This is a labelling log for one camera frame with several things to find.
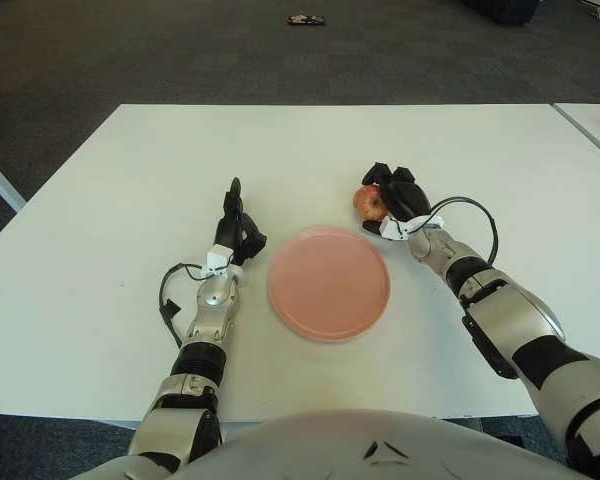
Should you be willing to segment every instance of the black joint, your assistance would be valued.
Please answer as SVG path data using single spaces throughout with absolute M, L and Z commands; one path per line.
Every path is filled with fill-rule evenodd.
M 220 422 L 215 412 L 206 411 L 202 414 L 189 453 L 189 462 L 209 453 L 222 443 Z
M 489 340 L 480 326 L 470 315 L 467 314 L 467 316 L 462 319 L 462 324 L 469 331 L 474 345 L 478 348 L 478 351 L 482 354 L 494 372 L 503 378 L 518 378 L 518 374 L 516 373 L 515 369 L 509 365 L 495 345 L 491 342 L 491 340 Z
M 594 456 L 580 435 L 566 443 L 569 465 L 592 478 L 600 480 L 600 455 Z
M 558 368 L 569 363 L 589 360 L 553 335 L 531 340 L 516 350 L 512 358 L 538 390 L 542 388 L 547 377 Z
M 220 386 L 226 359 L 224 350 L 213 343 L 189 343 L 180 350 L 171 369 L 171 375 L 179 373 L 200 375 Z
M 493 267 L 480 257 L 465 257 L 451 264 L 447 270 L 447 285 L 458 297 L 462 285 L 476 273 L 490 270 Z
M 185 395 L 182 393 L 165 395 L 160 403 L 161 408 L 205 408 L 218 411 L 218 397 L 214 388 L 204 387 L 202 395 Z
M 141 457 L 146 457 L 153 461 L 156 465 L 166 468 L 171 473 L 175 473 L 180 466 L 180 460 L 175 455 L 170 453 L 162 452 L 144 452 L 140 454 Z

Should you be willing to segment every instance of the plate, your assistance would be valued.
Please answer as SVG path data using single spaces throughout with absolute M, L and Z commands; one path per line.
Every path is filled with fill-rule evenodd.
M 389 301 L 384 260 L 363 237 L 314 227 L 285 244 L 269 269 L 269 298 L 293 330 L 324 342 L 369 329 Z

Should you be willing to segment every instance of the white table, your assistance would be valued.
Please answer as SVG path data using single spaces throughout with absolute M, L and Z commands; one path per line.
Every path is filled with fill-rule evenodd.
M 556 103 L 554 107 L 600 148 L 600 105 Z
M 160 279 L 204 260 L 235 175 L 269 241 L 245 265 L 222 420 L 348 407 L 533 413 L 522 385 L 473 346 L 450 291 L 399 242 L 371 240 L 392 293 L 363 336 L 314 343 L 274 314 L 273 256 L 312 225 L 359 228 L 351 200 L 374 161 L 410 167 L 432 203 L 465 194 L 486 205 L 497 265 L 554 309 L 574 348 L 600 356 L 600 151 L 549 105 L 125 105 L 0 234 L 0 412 L 143 416 L 177 353 L 157 312 Z M 443 213 L 456 238 L 488 253 L 481 212 Z M 184 277 L 171 286 L 180 328 L 196 288 Z

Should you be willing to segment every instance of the robotic hand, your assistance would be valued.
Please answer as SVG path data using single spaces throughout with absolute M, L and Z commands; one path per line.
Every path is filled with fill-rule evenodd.
M 462 323 L 485 360 L 498 375 L 522 380 L 571 464 L 600 478 L 600 359 L 569 348 L 549 307 L 491 266 L 497 232 L 488 212 L 483 208 L 492 222 L 494 249 L 485 261 L 442 229 L 442 217 L 435 215 L 441 207 L 429 207 L 409 170 L 392 174 L 377 163 L 362 183 L 380 187 L 390 212 L 363 227 L 406 241 L 413 256 L 442 278 L 464 309 Z
M 179 263 L 165 274 L 160 286 L 159 310 L 180 347 L 171 375 L 164 379 L 129 446 L 129 454 L 75 478 L 153 480 L 181 470 L 222 443 L 216 416 L 218 391 L 226 361 L 238 288 L 244 284 L 240 267 L 266 244 L 254 221 L 242 209 L 240 180 L 234 178 L 224 199 L 224 217 L 218 222 L 207 264 Z M 190 268 L 200 271 L 194 277 Z M 184 338 L 172 324 L 180 310 L 164 301 L 168 278 L 185 269 L 201 281 L 197 313 Z

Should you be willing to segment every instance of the wire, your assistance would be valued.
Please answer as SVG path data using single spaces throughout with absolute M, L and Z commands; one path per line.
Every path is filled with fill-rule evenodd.
M 487 218 L 489 219 L 489 225 L 491 225 L 491 233 L 493 234 L 493 243 L 491 244 L 491 252 L 489 253 L 489 258 L 487 259 L 487 263 L 489 265 L 492 265 L 494 260 L 496 259 L 496 255 L 498 254 L 498 246 L 500 244 L 500 241 L 498 239 L 498 229 L 496 228 L 496 221 L 493 219 L 493 217 L 489 213 L 489 210 L 487 210 L 479 202 L 475 201 L 472 198 L 462 197 L 462 196 L 454 196 L 454 197 L 445 198 L 444 200 L 440 200 L 433 207 L 431 207 L 431 210 L 429 210 L 429 213 L 430 213 L 429 218 L 427 218 L 422 223 L 422 225 L 420 225 L 418 228 L 408 232 L 408 234 L 411 235 L 412 233 L 416 233 L 418 230 L 423 229 L 431 221 L 431 219 L 433 217 L 435 217 L 435 215 L 440 210 L 442 210 L 444 207 L 446 207 L 447 205 L 450 205 L 452 203 L 469 203 L 471 205 L 474 205 L 474 206 L 478 207 L 480 210 L 482 210 L 484 212 L 484 214 L 487 216 Z
M 229 264 L 225 265 L 224 267 L 218 267 L 218 268 L 214 269 L 213 271 L 218 272 L 218 271 L 226 269 L 228 266 L 229 266 Z M 164 324 L 169 329 L 169 332 L 173 336 L 173 339 L 176 341 L 176 345 L 178 345 L 178 348 L 180 348 L 182 346 L 182 339 L 178 335 L 178 332 L 176 332 L 175 327 L 173 326 L 173 317 L 175 316 L 176 313 L 178 313 L 179 307 L 177 305 L 175 305 L 175 303 L 171 302 L 171 300 L 167 300 L 166 302 L 164 301 L 164 287 L 167 284 L 169 277 L 171 277 L 171 275 L 173 275 L 174 273 L 176 273 L 182 269 L 184 269 L 185 272 L 187 272 L 187 275 L 189 276 L 189 278 L 191 280 L 195 280 L 196 282 L 203 282 L 203 281 L 213 277 L 213 274 L 207 275 L 206 277 L 195 277 L 189 270 L 190 268 L 197 268 L 198 270 L 202 270 L 202 267 L 195 263 L 178 263 L 178 264 L 174 265 L 173 267 L 171 267 L 169 270 L 167 270 L 167 273 L 165 273 L 164 276 L 162 277 L 162 282 L 160 282 L 160 291 L 158 293 L 158 306 L 159 306 L 160 316 L 162 317 Z

